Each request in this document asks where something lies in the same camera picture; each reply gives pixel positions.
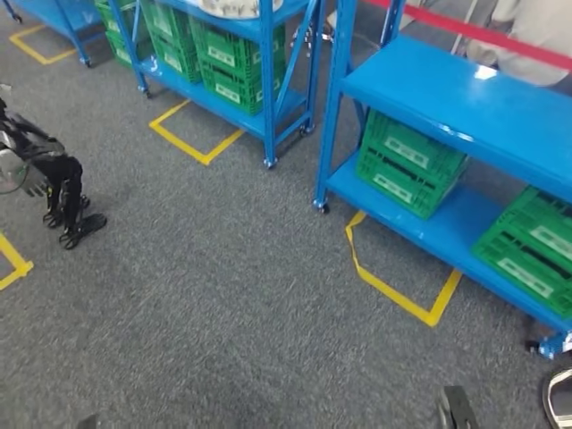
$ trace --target shelf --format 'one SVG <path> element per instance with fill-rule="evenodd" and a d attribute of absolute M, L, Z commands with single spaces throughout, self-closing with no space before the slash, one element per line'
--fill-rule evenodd
<path fill-rule="evenodd" d="M 140 64 L 142 72 L 156 80 L 165 87 L 178 92 L 184 97 L 189 98 L 197 105 L 200 105 L 214 114 L 224 118 L 230 123 L 243 130 L 247 130 L 260 139 L 264 139 L 264 114 L 260 113 L 254 116 L 246 114 L 226 101 L 217 97 L 206 90 L 202 83 L 189 83 L 177 74 L 170 67 L 158 62 L 154 56 L 147 58 Z M 306 102 L 306 97 L 288 90 L 284 100 L 281 115 L 278 118 L 284 118 L 293 113 L 296 108 Z"/>
<path fill-rule="evenodd" d="M 563 320 L 540 306 L 472 256 L 470 247 L 498 217 L 501 207 L 460 184 L 424 221 L 360 180 L 354 174 L 357 159 L 358 153 L 350 156 L 328 180 L 328 188 L 542 323 L 559 331 L 572 330 L 572 319 Z"/>
<path fill-rule="evenodd" d="M 216 16 L 202 12 L 200 8 L 187 3 L 185 0 L 158 0 L 160 3 L 170 6 L 192 15 L 201 21 L 208 22 L 220 29 L 230 31 L 241 38 L 248 38 L 255 42 L 260 40 L 260 20 L 223 20 Z M 308 6 L 309 0 L 284 0 L 282 7 L 274 13 L 274 25 L 280 25 L 286 22 L 288 18 L 304 11 Z"/>
<path fill-rule="evenodd" d="M 47 26 L 63 36 L 69 36 L 68 30 L 55 0 L 10 0 L 26 13 L 34 16 Z M 66 11 L 67 19 L 74 31 L 88 29 L 101 22 L 93 0 L 60 0 L 61 7 Z"/>
<path fill-rule="evenodd" d="M 572 202 L 572 98 L 398 36 L 342 91 Z"/>

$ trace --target crate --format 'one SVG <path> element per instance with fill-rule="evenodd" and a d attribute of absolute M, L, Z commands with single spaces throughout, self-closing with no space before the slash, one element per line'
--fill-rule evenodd
<path fill-rule="evenodd" d="M 127 26 L 128 31 L 132 35 L 133 27 L 135 25 L 136 2 L 134 0 L 121 0 L 118 2 L 118 6 L 123 15 L 124 22 Z M 113 12 L 111 11 L 111 7 L 106 0 L 97 1 L 95 7 L 97 7 L 99 14 L 101 15 L 101 21 L 108 31 L 112 31 L 118 35 L 121 34 L 119 25 L 115 20 L 115 17 L 113 16 Z M 138 28 L 137 29 L 137 41 L 139 42 L 147 38 L 149 38 L 149 33 L 147 30 L 147 26 L 145 24 L 143 17 L 140 16 Z"/>
<path fill-rule="evenodd" d="M 507 231 L 534 239 L 533 247 L 572 271 L 572 205 L 529 186 L 507 207 L 487 234 Z"/>
<path fill-rule="evenodd" d="M 446 181 L 466 165 L 466 154 L 371 110 L 362 140 L 429 181 Z"/>
<path fill-rule="evenodd" d="M 113 51 L 113 54 L 115 56 L 115 59 L 118 60 L 118 63 L 125 65 L 127 67 L 131 67 L 131 57 L 129 56 L 129 52 L 125 47 L 123 38 L 115 33 L 115 31 L 107 30 L 105 35 L 107 36 L 107 40 L 109 41 L 111 50 Z M 147 40 L 142 40 L 137 44 L 137 56 L 138 56 L 140 60 L 150 56 L 153 54 L 153 51 L 153 45 L 149 38 Z"/>
<path fill-rule="evenodd" d="M 194 47 L 171 45 L 162 36 L 151 33 L 157 58 L 175 70 L 183 78 L 197 83 L 201 81 L 200 65 Z"/>
<path fill-rule="evenodd" d="M 193 17 L 189 17 L 189 22 L 197 52 L 208 62 L 243 80 L 255 79 L 262 73 L 258 44 Z M 274 30 L 275 63 L 286 61 L 285 41 L 284 25 Z"/>
<path fill-rule="evenodd" d="M 141 10 L 153 43 L 156 36 L 180 49 L 194 48 L 190 25 L 186 13 L 155 0 L 141 0 Z"/>
<path fill-rule="evenodd" d="M 238 76 L 233 76 L 217 65 L 205 61 L 202 57 L 199 57 L 199 60 L 205 88 L 248 114 L 257 114 L 263 108 L 263 82 L 261 78 L 245 80 Z M 274 64 L 274 97 L 278 96 L 285 73 L 285 63 Z"/>
<path fill-rule="evenodd" d="M 481 238 L 473 253 L 537 302 L 572 316 L 572 273 L 509 232 Z"/>
<path fill-rule="evenodd" d="M 460 177 L 432 183 L 367 145 L 361 145 L 356 174 L 423 219 L 432 216 Z"/>

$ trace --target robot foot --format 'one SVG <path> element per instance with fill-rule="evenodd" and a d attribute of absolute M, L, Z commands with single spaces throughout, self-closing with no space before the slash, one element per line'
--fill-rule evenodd
<path fill-rule="evenodd" d="M 81 239 L 103 228 L 107 218 L 103 214 L 90 214 L 76 224 L 72 230 L 60 236 L 60 244 L 66 250 L 71 250 L 79 244 Z"/>
<path fill-rule="evenodd" d="M 89 205 L 91 204 L 91 201 L 85 195 L 82 195 L 79 203 L 81 210 L 83 211 L 89 207 Z M 54 230 L 56 228 L 60 228 L 62 224 L 63 224 L 63 214 L 59 210 L 54 212 L 48 212 L 44 215 L 43 221 L 44 224 L 48 226 L 49 229 Z"/>

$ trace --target blue frame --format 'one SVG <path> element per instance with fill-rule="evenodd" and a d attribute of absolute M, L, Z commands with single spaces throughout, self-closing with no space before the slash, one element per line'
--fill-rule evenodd
<path fill-rule="evenodd" d="M 277 162 L 276 146 L 278 144 L 296 130 L 309 133 L 314 129 L 315 89 L 318 84 L 318 67 L 321 44 L 321 35 L 314 34 L 313 49 L 309 60 L 310 66 L 309 67 L 306 93 L 300 94 L 289 87 L 296 62 L 302 50 L 303 38 L 299 38 L 291 50 L 284 82 L 278 91 L 277 100 L 274 102 L 272 101 L 274 83 L 272 79 L 274 76 L 272 32 L 275 27 L 299 13 L 303 13 L 300 31 L 306 31 L 310 22 L 313 22 L 315 25 L 323 22 L 324 19 L 324 3 L 322 0 L 285 0 L 284 5 L 275 13 L 272 13 L 271 0 L 265 0 L 260 2 L 260 17 L 254 20 L 223 20 L 204 13 L 198 7 L 183 0 L 156 1 L 168 4 L 220 29 L 258 43 L 262 59 L 263 106 L 262 112 L 259 114 L 254 116 L 244 114 L 236 107 L 205 90 L 201 82 L 192 84 L 180 78 L 154 56 L 137 58 L 137 50 L 133 42 L 136 39 L 137 34 L 130 34 L 119 12 L 116 0 L 109 0 L 109 5 L 118 21 L 121 36 L 131 57 L 131 66 L 135 73 L 140 91 L 149 96 L 149 89 L 146 80 L 146 76 L 149 76 L 163 86 L 189 98 L 197 105 L 201 105 L 214 114 L 221 116 L 230 123 L 259 137 L 264 143 L 264 165 L 269 169 Z M 137 0 L 137 7 L 140 7 L 140 0 Z M 288 123 L 284 130 L 276 134 L 278 125 L 281 124 L 287 116 L 294 113 L 299 107 L 303 108 L 300 114 Z"/>
<path fill-rule="evenodd" d="M 80 38 L 78 35 L 81 30 L 101 22 L 93 0 L 12 0 L 12 2 L 51 29 L 69 39 L 78 50 L 79 61 L 88 67 L 91 63 L 84 45 L 104 34 L 100 32 L 85 39 Z M 12 18 L 20 21 L 20 15 L 12 8 L 9 0 L 3 0 L 3 3 Z"/>
<path fill-rule="evenodd" d="M 461 184 L 424 221 L 358 178 L 355 174 L 357 149 L 333 168 L 340 101 L 346 95 L 356 106 L 361 103 L 387 114 L 572 202 L 572 169 L 569 168 L 572 123 L 565 114 L 572 112 L 572 99 L 398 35 L 404 4 L 405 0 L 392 0 L 382 48 L 352 70 L 350 47 L 356 0 L 337 0 L 338 20 L 314 205 L 326 212 L 328 193 L 334 192 L 553 328 L 555 335 L 540 341 L 541 355 L 553 358 L 569 348 L 572 318 L 540 305 L 472 255 L 471 245 L 502 213 L 503 207 Z M 409 69 L 416 76 L 407 73 Z M 360 117 L 362 133 L 363 119 Z"/>

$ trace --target person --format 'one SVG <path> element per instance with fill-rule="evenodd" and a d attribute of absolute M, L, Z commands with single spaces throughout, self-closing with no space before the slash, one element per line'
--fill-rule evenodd
<path fill-rule="evenodd" d="M 572 57 L 572 0 L 498 0 L 493 11 L 492 27 L 506 27 L 511 38 Z M 468 44 L 467 58 L 572 97 L 570 70 L 478 40 Z"/>

